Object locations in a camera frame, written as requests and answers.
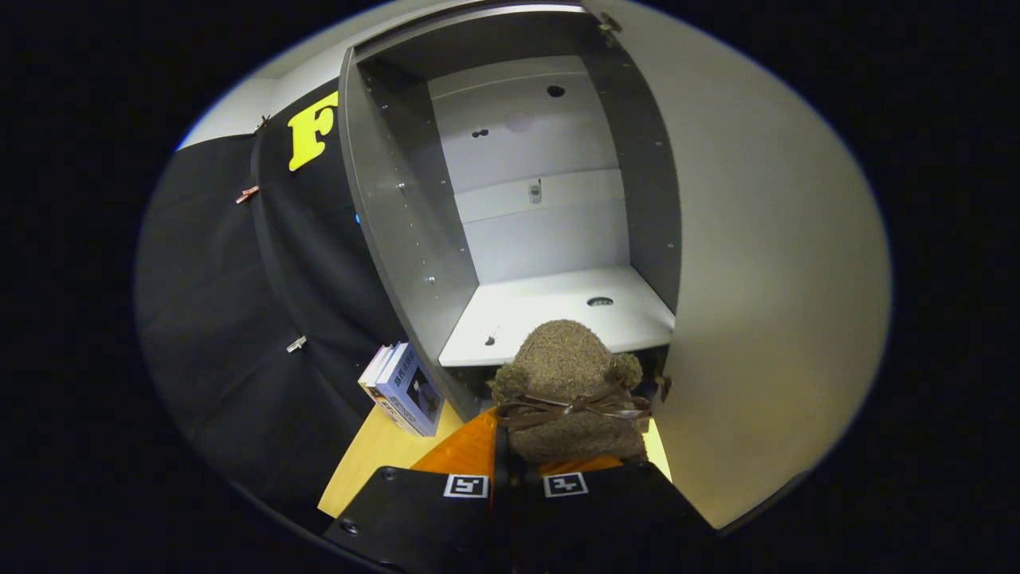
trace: teddy bear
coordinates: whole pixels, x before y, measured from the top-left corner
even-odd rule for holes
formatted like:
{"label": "teddy bear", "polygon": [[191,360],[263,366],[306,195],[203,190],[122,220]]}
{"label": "teddy bear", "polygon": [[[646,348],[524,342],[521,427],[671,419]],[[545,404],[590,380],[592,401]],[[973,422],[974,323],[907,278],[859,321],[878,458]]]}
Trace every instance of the teddy bear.
{"label": "teddy bear", "polygon": [[626,463],[648,460],[638,425],[651,407],[629,393],[642,376],[635,357],[613,355],[585,326],[558,320],[536,328],[488,385],[497,424],[524,461]]}

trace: open cabinet door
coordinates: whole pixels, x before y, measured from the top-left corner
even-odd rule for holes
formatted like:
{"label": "open cabinet door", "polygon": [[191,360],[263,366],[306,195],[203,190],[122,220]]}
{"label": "open cabinet door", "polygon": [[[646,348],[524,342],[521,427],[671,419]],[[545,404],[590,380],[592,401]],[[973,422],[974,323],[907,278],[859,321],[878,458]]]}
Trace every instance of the open cabinet door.
{"label": "open cabinet door", "polygon": [[735,526],[815,467],[868,395],[891,311],[881,216],[779,79],[662,12],[583,4],[645,75],[674,154],[672,387],[653,408],[669,470],[713,527]]}

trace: stack of books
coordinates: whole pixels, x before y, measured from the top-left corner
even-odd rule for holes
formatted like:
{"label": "stack of books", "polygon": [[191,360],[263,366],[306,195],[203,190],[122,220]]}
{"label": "stack of books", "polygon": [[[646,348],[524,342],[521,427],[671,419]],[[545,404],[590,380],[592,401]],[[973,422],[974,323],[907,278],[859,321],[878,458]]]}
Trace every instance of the stack of books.
{"label": "stack of books", "polygon": [[414,347],[398,344],[380,348],[358,384],[397,426],[414,436],[436,436],[443,395],[421,365]]}

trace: screw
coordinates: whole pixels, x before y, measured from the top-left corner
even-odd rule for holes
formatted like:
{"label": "screw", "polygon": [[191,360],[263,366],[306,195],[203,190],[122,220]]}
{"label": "screw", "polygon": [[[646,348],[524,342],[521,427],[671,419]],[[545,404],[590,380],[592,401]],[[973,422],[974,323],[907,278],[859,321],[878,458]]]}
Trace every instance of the screw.
{"label": "screw", "polygon": [[358,532],[361,532],[360,526],[347,519],[340,523],[340,527],[344,529],[344,532],[347,532],[351,536],[357,536]]}

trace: gray cabinet side panel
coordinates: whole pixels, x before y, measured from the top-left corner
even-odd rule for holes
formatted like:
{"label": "gray cabinet side panel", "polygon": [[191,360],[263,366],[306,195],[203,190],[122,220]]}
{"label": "gray cabinet side panel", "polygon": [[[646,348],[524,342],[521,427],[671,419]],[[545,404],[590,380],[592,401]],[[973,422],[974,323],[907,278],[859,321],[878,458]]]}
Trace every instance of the gray cabinet side panel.
{"label": "gray cabinet side panel", "polygon": [[439,356],[478,279],[427,88],[393,93],[366,77],[349,51],[338,115],[351,193],[387,295],[432,379],[467,421],[478,413],[478,389],[443,369]]}
{"label": "gray cabinet side panel", "polygon": [[630,264],[675,314],[680,203],[666,125],[645,77],[626,52],[593,44],[581,61],[606,110],[619,157]]}

